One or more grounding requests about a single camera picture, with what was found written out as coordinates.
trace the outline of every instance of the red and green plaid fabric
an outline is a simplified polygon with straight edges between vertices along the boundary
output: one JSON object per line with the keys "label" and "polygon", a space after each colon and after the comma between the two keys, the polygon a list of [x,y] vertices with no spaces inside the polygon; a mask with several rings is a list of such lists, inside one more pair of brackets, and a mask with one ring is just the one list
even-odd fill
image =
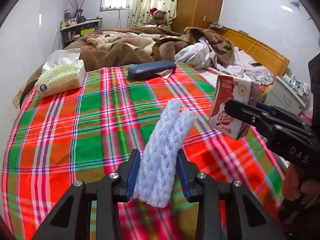
{"label": "red and green plaid fabric", "polygon": [[[129,82],[127,70],[87,73],[82,88],[44,99],[31,92],[13,126],[2,172],[5,219],[16,238],[31,239],[75,180],[99,180],[127,161],[133,148],[142,152],[171,98],[197,115],[183,145],[188,159],[217,180],[242,180],[276,219],[283,174],[255,129],[238,141],[211,129],[215,89],[187,65],[178,65],[168,80]],[[177,177],[164,209],[139,200],[118,206],[123,239],[194,238],[198,204],[186,202]],[[95,212],[93,203],[92,239]]]}

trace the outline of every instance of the tissue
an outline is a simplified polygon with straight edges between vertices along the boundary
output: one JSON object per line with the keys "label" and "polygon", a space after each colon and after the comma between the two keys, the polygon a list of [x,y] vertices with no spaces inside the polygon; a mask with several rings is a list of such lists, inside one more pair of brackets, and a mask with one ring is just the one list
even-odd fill
{"label": "tissue", "polygon": [[85,68],[80,49],[56,50],[46,60],[35,84],[41,98],[82,87]]}
{"label": "tissue", "polygon": [[179,114],[180,107],[179,101],[168,101],[140,161],[133,198],[154,207],[164,208],[169,202],[177,153],[196,120],[195,113],[189,109]]}

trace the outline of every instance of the drawer handle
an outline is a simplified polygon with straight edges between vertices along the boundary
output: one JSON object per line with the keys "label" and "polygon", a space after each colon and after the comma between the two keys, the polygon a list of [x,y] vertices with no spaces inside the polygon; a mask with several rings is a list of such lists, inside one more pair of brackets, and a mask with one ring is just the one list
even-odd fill
{"label": "drawer handle", "polygon": [[287,106],[291,105],[291,100],[287,98],[285,95],[283,95],[283,101],[286,103]]}

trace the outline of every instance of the yellow box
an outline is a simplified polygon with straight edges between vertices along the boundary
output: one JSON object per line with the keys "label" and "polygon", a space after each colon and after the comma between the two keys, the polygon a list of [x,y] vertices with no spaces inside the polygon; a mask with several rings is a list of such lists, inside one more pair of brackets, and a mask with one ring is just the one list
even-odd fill
{"label": "yellow box", "polygon": [[86,34],[88,34],[88,33],[93,32],[93,31],[95,31],[95,30],[96,30],[95,28],[82,30],[82,31],[80,32],[80,34],[81,34],[81,36],[83,36],[83,35],[86,35]]}

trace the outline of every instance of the metal bolt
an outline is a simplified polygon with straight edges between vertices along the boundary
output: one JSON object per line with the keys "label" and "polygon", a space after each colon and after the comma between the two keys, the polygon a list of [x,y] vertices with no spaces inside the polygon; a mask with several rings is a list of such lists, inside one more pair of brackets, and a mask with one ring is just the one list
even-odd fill
{"label": "metal bolt", "polygon": [[109,177],[110,177],[110,179],[116,179],[119,177],[119,174],[116,172],[113,172],[113,173],[110,173]]}
{"label": "metal bolt", "polygon": [[241,187],[241,186],[242,186],[242,181],[236,179],[236,180],[233,182],[233,185],[235,185],[236,187]]}
{"label": "metal bolt", "polygon": [[205,178],[207,177],[207,174],[205,174],[204,172],[199,172],[199,173],[197,174],[197,177],[198,177],[199,179],[205,179]]}
{"label": "metal bolt", "polygon": [[73,186],[75,187],[80,187],[82,185],[82,180],[76,180],[74,183],[73,183]]}

